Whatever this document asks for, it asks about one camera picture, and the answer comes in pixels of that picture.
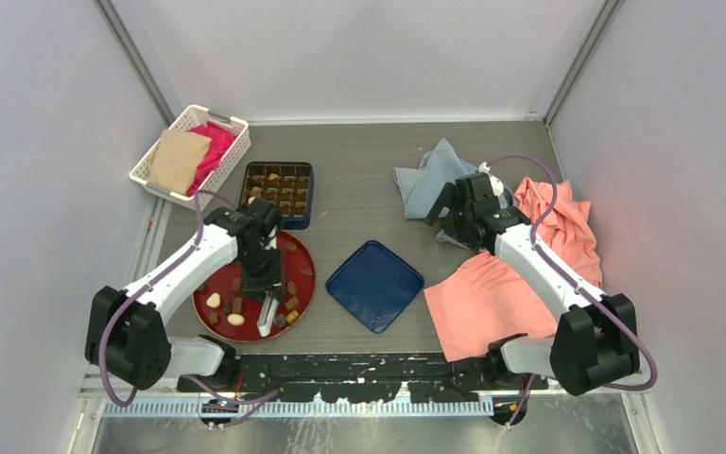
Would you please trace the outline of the metal tongs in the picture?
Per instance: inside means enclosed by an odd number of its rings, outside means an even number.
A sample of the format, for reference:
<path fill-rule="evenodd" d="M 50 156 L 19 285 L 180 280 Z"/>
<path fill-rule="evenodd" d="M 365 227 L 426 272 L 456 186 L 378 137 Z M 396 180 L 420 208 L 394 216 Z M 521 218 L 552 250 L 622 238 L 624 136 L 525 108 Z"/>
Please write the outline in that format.
<path fill-rule="evenodd" d="M 280 301 L 273 291 L 267 292 L 257 320 L 257 330 L 262 338 L 270 335 Z"/>

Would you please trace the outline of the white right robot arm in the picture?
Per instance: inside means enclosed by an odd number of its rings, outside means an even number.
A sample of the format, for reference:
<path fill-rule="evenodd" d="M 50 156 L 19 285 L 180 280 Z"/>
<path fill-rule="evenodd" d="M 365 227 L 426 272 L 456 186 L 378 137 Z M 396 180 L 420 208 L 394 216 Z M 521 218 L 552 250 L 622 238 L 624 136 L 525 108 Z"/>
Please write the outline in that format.
<path fill-rule="evenodd" d="M 486 357 L 488 379 L 507 389 L 524 373 L 552 377 L 572 395 L 622 388 L 639 372 L 635 309 L 600 289 L 591 204 L 569 183 L 523 179 L 527 216 L 424 292 L 448 361 Z"/>

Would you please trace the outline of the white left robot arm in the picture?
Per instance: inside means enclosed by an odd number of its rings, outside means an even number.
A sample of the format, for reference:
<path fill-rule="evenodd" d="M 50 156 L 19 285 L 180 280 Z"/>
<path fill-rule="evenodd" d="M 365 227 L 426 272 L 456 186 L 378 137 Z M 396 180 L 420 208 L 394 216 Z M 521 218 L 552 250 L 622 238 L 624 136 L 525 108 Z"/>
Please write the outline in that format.
<path fill-rule="evenodd" d="M 207 336 L 174 338 L 166 326 L 184 299 L 220 269 L 241 270 L 243 296 L 261 305 L 255 332 L 268 336 L 284 298 L 284 270 L 277 236 L 284 226 L 278 208 L 256 198 L 238 211 L 217 208 L 198 215 L 192 238 L 165 262 L 123 288 L 106 286 L 94 296 L 84 347 L 109 391 L 114 376 L 136 390 L 164 377 L 197 377 L 217 391 L 238 376 L 233 348 Z"/>

